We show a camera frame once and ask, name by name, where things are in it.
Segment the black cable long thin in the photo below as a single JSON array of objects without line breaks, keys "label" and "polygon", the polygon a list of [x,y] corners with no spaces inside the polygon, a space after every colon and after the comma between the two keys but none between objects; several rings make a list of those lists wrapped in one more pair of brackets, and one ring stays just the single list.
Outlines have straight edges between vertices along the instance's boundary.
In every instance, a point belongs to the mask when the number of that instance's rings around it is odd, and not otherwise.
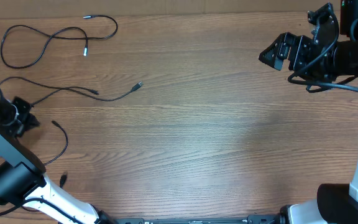
[{"label": "black cable long thin", "polygon": [[0,82],[0,86],[8,81],[8,80],[11,80],[11,79],[20,79],[20,80],[23,80],[25,82],[28,82],[28,83],[31,83],[33,85],[37,85],[37,86],[40,86],[40,87],[44,87],[44,88],[48,88],[48,89],[52,89],[53,92],[51,92],[50,94],[46,95],[45,97],[31,103],[30,105],[31,106],[35,106],[39,103],[41,103],[42,101],[46,100],[47,98],[51,97],[52,95],[58,93],[59,91],[70,91],[70,92],[73,92],[73,93],[76,93],[76,94],[79,94],[79,95],[82,95],[82,96],[85,96],[87,98],[91,98],[91,99],[94,99],[94,100],[97,100],[97,101],[104,101],[104,102],[112,102],[112,101],[117,101],[117,100],[120,100],[122,99],[123,97],[137,91],[138,89],[140,89],[142,86],[143,86],[143,82],[139,82],[137,84],[135,84],[127,93],[121,95],[121,96],[118,96],[117,98],[112,98],[112,99],[104,99],[104,98],[98,98],[98,95],[99,95],[99,92],[96,91],[96,90],[93,90],[93,89],[89,89],[89,88],[85,88],[85,87],[80,87],[80,86],[68,86],[68,87],[56,87],[56,86],[48,86],[48,85],[43,85],[41,83],[37,83],[37,82],[33,82],[32,80],[29,80],[27,78],[23,78],[23,77],[8,77],[8,78],[5,78],[3,79],[1,82]]}]

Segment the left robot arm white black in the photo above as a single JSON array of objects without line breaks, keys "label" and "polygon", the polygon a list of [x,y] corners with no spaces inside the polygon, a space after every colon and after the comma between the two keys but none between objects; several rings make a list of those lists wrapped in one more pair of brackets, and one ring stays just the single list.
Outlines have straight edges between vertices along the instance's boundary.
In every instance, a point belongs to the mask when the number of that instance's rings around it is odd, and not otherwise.
[{"label": "left robot arm white black", "polygon": [[31,108],[19,97],[9,101],[0,95],[0,205],[11,203],[8,213],[21,207],[33,208],[59,223],[114,223],[102,210],[53,183],[45,163],[18,141],[40,124]]}]

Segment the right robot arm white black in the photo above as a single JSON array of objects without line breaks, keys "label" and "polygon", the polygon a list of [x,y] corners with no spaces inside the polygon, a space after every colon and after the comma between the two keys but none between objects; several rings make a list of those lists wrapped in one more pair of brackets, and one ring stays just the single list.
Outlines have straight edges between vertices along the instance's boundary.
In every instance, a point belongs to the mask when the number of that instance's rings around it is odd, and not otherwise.
[{"label": "right robot arm white black", "polygon": [[[358,93],[358,1],[343,1],[307,13],[310,36],[280,34],[259,60],[276,69],[289,61],[288,82],[309,93],[332,89]],[[358,156],[351,182],[321,184],[316,198],[286,205],[276,215],[250,215],[247,223],[358,223]]]}]

